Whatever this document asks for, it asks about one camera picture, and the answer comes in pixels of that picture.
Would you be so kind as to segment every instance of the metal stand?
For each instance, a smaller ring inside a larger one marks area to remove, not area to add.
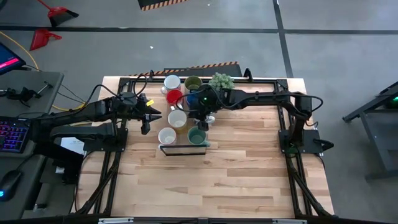
[[[204,148],[203,152],[170,152],[167,149],[183,149],[183,148]],[[208,146],[206,144],[201,145],[178,145],[178,146],[160,146],[159,149],[166,155],[166,156],[197,156],[197,155],[205,155],[206,148]]]
[[[343,120],[346,123],[351,122],[353,119],[360,117],[361,113],[367,110],[374,110],[386,104],[388,101],[392,100],[397,96],[398,96],[398,82],[395,82],[391,86],[381,91],[380,94],[375,99],[371,100],[369,103],[366,103],[360,108],[354,110],[349,115],[343,117]]]
[[[397,150],[395,144],[395,133],[398,130],[396,115],[398,110],[376,110],[378,107],[385,105],[398,96],[398,82],[387,87],[378,94],[375,99],[366,103],[362,107],[354,110],[349,115],[343,117],[346,123],[351,122],[355,118],[361,118],[366,134],[379,153],[379,160],[383,164],[385,172],[368,174],[365,176],[367,182],[372,180],[386,179],[398,177],[398,168],[394,166],[389,151]]]

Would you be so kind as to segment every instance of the keyboard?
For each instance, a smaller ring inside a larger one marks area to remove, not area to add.
[[[0,116],[0,152],[22,153],[29,120]]]

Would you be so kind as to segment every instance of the computer mouse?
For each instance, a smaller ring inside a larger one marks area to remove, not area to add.
[[[4,177],[0,180],[0,201],[7,202],[11,198],[13,198],[19,179],[22,176],[22,172],[19,170],[12,170],[8,172]]]

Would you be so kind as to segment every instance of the red mug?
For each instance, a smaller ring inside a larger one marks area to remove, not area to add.
[[[181,102],[182,102],[182,92],[180,90],[170,90],[167,94],[166,94],[166,101],[169,105],[173,106],[175,105],[175,103],[177,102],[178,99],[180,99],[179,102],[179,106],[181,106]]]

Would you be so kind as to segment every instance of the dark green mug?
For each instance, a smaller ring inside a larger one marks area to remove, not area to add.
[[[206,132],[193,127],[188,131],[188,140],[191,144],[205,144],[210,146],[210,142],[206,140]]]

